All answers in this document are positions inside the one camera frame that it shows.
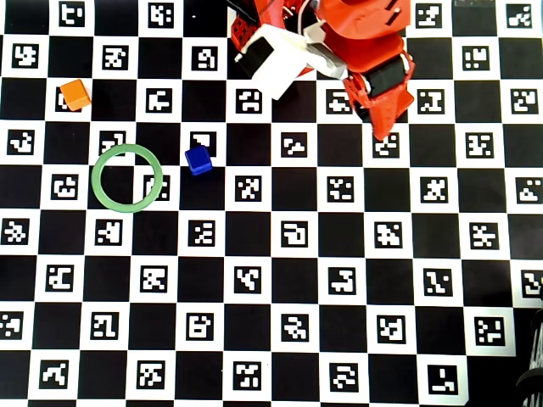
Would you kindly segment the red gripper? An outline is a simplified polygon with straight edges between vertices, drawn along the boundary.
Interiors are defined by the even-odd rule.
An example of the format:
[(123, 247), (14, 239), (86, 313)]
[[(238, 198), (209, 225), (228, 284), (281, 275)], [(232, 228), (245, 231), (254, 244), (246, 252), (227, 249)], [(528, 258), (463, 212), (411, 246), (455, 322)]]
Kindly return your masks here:
[(396, 120), (411, 106), (407, 90), (415, 63), (402, 40), (367, 40), (347, 58), (344, 86), (353, 110), (371, 119), (374, 137), (387, 137)]

